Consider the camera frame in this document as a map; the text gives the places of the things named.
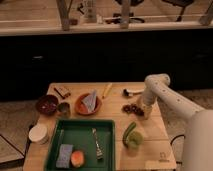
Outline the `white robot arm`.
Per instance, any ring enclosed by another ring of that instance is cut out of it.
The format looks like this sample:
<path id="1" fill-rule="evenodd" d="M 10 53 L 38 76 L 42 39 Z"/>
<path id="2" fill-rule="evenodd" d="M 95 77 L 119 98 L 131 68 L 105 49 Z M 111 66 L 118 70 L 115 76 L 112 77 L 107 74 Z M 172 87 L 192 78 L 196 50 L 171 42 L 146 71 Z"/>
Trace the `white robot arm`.
<path id="1" fill-rule="evenodd" d="M 168 74 L 145 77 L 142 104 L 150 108 L 160 98 L 187 122 L 181 171 L 213 171 L 213 109 L 205 109 L 169 87 Z"/>

